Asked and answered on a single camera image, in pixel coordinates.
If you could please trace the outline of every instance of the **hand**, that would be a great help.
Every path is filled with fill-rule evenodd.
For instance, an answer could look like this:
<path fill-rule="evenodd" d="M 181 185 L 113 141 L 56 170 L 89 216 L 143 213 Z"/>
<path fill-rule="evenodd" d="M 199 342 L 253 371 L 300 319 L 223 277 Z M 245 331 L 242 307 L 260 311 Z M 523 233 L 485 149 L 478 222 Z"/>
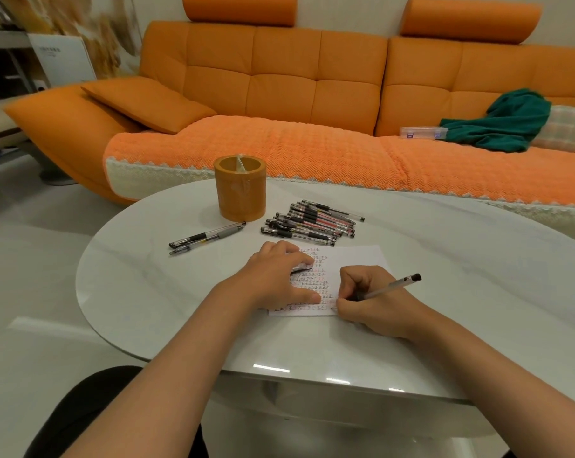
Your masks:
<path fill-rule="evenodd" d="M 290 283 L 291 269 L 301 263 L 313 264 L 313 257 L 300 252 L 287 241 L 265 242 L 236 275 L 219 286 L 231 287 L 231 292 L 247 296 L 251 308 L 277 310 L 290 303 L 320 303 L 319 293 L 296 288 Z"/>
<path fill-rule="evenodd" d="M 395 281 L 382 267 L 343 267 L 340 279 L 339 298 L 336 300 L 338 316 L 363 323 L 384 336 L 415 339 L 435 313 L 403 288 L 360 302 L 345 300 L 356 290 L 372 292 Z"/>

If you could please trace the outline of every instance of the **clear plastic case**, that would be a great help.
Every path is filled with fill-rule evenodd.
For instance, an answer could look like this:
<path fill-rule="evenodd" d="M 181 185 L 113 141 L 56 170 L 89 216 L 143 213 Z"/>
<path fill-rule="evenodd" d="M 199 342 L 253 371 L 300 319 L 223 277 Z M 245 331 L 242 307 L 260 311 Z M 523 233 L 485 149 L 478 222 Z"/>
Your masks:
<path fill-rule="evenodd" d="M 401 127 L 400 138 L 426 138 L 428 140 L 445 140 L 448 129 L 445 127 Z"/>

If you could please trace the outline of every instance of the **white wall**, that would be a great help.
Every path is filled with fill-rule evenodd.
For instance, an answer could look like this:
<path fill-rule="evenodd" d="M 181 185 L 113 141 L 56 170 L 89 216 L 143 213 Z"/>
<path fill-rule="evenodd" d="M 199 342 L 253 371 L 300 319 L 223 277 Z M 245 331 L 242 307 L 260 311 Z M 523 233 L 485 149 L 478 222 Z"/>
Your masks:
<path fill-rule="evenodd" d="M 541 3 L 544 14 L 529 43 L 575 46 L 575 0 Z M 185 20 L 181 0 L 134 0 L 141 30 L 154 19 Z M 406 0 L 298 0 L 298 26 L 389 37 L 398 30 Z"/>

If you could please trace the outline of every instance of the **orange sofa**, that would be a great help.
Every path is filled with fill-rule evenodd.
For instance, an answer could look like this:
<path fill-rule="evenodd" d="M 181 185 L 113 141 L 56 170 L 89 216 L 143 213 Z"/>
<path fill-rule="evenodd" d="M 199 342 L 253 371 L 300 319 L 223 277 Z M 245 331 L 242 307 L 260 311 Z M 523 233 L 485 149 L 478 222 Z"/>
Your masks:
<path fill-rule="evenodd" d="M 119 202 L 212 177 L 216 157 L 241 152 L 265 159 L 269 176 L 575 208 L 575 153 L 397 137 L 402 126 L 481 117 L 518 88 L 575 106 L 575 49 L 520 45 L 538 6 L 410 0 L 401 35 L 386 39 L 285 27 L 296 4 L 184 0 L 192 22 L 149 25 L 140 75 L 218 114 L 175 135 L 80 85 L 6 112 L 75 180 Z"/>

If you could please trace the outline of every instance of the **round table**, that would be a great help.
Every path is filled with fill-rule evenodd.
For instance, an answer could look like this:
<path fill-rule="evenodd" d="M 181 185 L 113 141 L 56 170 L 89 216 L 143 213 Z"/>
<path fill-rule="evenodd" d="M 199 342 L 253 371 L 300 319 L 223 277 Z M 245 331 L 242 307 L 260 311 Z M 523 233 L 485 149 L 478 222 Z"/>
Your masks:
<path fill-rule="evenodd" d="M 416 297 L 575 400 L 575 241 L 475 199 L 269 179 L 266 216 L 169 257 L 169 242 L 230 224 L 214 180 L 180 185 L 128 207 L 95 235 L 76 276 L 82 312 L 110 344 L 153 358 L 207 292 L 268 240 L 264 220 L 300 199 L 365 215 L 356 237 L 337 247 L 379 245 L 394 276 L 422 274 L 409 288 Z M 257 311 L 224 370 L 464 401 L 406 342 L 334 316 Z"/>

